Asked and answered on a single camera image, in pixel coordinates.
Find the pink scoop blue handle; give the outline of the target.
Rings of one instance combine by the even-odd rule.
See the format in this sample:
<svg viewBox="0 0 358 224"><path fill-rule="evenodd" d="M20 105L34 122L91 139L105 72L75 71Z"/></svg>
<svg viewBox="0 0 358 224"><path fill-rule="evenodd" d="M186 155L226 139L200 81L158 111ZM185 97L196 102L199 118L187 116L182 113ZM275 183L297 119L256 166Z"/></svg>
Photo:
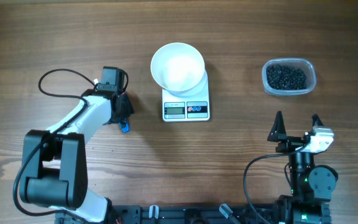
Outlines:
<svg viewBox="0 0 358 224"><path fill-rule="evenodd" d="M124 118L119 122L119 127L123 133L128 133L130 131L129 121L127 118Z"/></svg>

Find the white bowl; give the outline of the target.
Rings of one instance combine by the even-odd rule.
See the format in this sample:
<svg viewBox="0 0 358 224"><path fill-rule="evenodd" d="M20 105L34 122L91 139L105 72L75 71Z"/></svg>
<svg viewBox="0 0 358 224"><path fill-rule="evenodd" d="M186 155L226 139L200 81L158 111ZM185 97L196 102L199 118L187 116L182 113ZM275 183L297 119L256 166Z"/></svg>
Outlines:
<svg viewBox="0 0 358 224"><path fill-rule="evenodd" d="M199 84L205 72L205 62L201 53L192 45L174 42L154 53L150 72L163 89L183 92Z"/></svg>

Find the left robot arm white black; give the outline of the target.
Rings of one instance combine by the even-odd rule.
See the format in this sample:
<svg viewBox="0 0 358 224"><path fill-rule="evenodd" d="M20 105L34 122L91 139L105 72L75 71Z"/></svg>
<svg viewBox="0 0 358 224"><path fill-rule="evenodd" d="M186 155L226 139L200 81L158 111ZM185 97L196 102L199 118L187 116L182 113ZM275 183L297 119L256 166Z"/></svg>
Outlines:
<svg viewBox="0 0 358 224"><path fill-rule="evenodd" d="M40 216L22 203L47 207L83 223L110 223L111 201L88 188L86 143L103 125L118 123L127 132L134 112L125 93L86 90L78 105L46 130L24 138L22 165L13 186L13 201L26 215Z"/></svg>

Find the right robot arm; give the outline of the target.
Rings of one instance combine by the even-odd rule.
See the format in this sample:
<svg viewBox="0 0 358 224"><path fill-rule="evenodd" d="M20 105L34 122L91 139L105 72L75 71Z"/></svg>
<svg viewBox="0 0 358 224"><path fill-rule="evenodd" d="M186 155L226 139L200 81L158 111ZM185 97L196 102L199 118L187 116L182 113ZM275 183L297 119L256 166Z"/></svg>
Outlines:
<svg viewBox="0 0 358 224"><path fill-rule="evenodd" d="M280 156L288 156L291 195L281 195L274 203L272 223L327 224L332 222L329 202L338 173L326 165L316 165L314 156L328 149L334 140L331 128L318 115L302 137L287 135L282 112L278 111L267 138L276 142Z"/></svg>

